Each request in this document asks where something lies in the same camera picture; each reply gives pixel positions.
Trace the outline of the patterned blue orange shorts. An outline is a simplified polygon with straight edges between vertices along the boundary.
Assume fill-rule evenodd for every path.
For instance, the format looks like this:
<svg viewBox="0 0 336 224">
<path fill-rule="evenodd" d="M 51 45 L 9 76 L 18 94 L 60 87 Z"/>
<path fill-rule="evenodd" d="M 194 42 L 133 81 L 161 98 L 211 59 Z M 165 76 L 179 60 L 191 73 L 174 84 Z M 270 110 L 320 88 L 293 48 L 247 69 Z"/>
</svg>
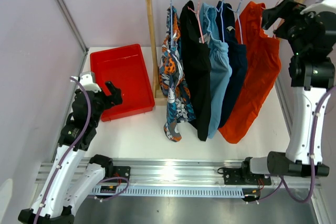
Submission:
<svg viewBox="0 0 336 224">
<path fill-rule="evenodd" d="M 182 136 L 178 130 L 178 124 L 190 122 L 196 119 L 191 95 L 185 80 L 182 56 L 181 56 L 181 31 L 180 20 L 177 10 L 174 12 L 174 41 L 175 51 L 170 52 L 170 7 L 167 9 L 166 37 L 161 47 L 161 58 L 159 65 L 159 84 L 163 95 L 167 100 L 166 122 L 163 126 L 166 137 L 179 142 Z"/>
</svg>

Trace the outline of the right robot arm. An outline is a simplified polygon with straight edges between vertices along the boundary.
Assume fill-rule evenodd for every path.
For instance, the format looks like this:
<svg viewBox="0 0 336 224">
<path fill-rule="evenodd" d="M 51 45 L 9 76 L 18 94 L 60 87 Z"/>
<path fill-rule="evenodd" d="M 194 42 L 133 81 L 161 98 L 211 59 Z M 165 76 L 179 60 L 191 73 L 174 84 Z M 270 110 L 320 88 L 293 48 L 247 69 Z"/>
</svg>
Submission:
<svg viewBox="0 0 336 224">
<path fill-rule="evenodd" d="M 306 6 L 283 0 L 263 11 L 261 26 L 268 29 L 277 19 L 283 23 L 275 35 L 291 46 L 289 64 L 295 94 L 290 142 L 285 152 L 245 159 L 240 179 L 251 184 L 259 174 L 275 176 L 328 176 L 323 164 L 321 136 L 324 111 L 334 84 L 335 66 L 329 58 L 335 44 L 335 0 L 317 0 Z"/>
</svg>

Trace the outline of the navy blue shorts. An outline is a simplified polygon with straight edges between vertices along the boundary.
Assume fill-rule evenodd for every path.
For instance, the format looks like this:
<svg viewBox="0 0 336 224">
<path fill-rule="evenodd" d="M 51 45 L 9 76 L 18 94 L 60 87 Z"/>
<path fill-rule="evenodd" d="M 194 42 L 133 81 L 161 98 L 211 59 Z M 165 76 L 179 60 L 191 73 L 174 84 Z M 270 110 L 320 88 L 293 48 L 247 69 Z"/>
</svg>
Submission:
<svg viewBox="0 0 336 224">
<path fill-rule="evenodd" d="M 224 3 L 224 34 L 225 42 L 228 44 L 228 58 L 232 74 L 229 78 L 229 83 L 223 98 L 219 128 L 223 127 L 229 119 L 243 87 L 248 67 L 246 46 L 240 44 L 235 36 L 235 16 L 234 12 L 228 8 L 232 8 L 232 6 L 229 3 Z M 216 16 L 216 24 L 218 28 L 221 26 L 219 14 Z"/>
</svg>

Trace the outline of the light blue shorts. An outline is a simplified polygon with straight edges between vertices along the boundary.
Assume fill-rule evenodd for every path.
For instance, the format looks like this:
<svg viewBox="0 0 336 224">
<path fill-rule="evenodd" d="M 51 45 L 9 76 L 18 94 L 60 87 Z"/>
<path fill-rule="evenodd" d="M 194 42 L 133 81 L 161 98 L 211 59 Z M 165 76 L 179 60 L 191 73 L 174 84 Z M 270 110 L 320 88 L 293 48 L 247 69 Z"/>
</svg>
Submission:
<svg viewBox="0 0 336 224">
<path fill-rule="evenodd" d="M 210 93 L 211 119 L 208 126 L 208 138 L 213 138 L 221 120 L 223 98 L 232 74 L 229 65 L 228 44 L 219 37 L 216 24 L 217 8 L 203 3 L 200 10 L 200 22 L 204 41 L 210 49 Z"/>
</svg>

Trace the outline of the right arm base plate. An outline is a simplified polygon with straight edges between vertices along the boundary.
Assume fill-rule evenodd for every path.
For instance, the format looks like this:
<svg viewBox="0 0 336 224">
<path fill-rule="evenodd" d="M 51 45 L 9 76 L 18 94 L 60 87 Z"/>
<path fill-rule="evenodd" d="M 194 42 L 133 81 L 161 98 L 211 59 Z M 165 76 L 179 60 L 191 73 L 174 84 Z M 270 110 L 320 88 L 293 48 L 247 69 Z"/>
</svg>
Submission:
<svg viewBox="0 0 336 224">
<path fill-rule="evenodd" d="M 260 174 L 244 174 L 242 168 L 220 167 L 217 173 L 222 175 L 225 185 L 270 186 L 271 178 Z"/>
</svg>

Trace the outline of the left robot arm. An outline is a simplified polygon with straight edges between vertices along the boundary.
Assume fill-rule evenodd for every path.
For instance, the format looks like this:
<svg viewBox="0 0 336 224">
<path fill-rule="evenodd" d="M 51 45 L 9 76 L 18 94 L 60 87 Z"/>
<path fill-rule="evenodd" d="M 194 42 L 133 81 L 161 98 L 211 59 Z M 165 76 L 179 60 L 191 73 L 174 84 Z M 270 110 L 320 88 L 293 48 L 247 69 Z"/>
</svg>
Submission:
<svg viewBox="0 0 336 224">
<path fill-rule="evenodd" d="M 71 184 L 97 133 L 103 112 L 122 103 L 121 90 L 110 81 L 105 82 L 109 95 L 92 80 L 72 77 L 71 81 L 79 87 L 75 91 L 72 112 L 61 130 L 55 160 L 43 189 L 32 206 L 19 213 L 21 223 L 73 223 L 78 208 L 94 186 L 114 176 L 113 160 L 96 154 L 84 174 Z"/>
</svg>

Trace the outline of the black shorts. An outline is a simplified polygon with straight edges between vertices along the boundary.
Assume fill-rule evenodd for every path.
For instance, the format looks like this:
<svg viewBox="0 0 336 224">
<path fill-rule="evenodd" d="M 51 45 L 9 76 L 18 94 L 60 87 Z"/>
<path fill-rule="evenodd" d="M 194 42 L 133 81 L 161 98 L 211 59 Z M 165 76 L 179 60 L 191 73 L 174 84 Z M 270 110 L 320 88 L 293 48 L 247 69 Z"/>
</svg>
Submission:
<svg viewBox="0 0 336 224">
<path fill-rule="evenodd" d="M 210 49 L 202 43 L 201 33 L 194 11 L 194 3 L 188 1 L 180 14 L 181 56 L 185 79 L 191 94 L 191 104 L 196 119 L 191 124 L 197 129 L 200 141 L 208 138 L 211 119 Z"/>
</svg>

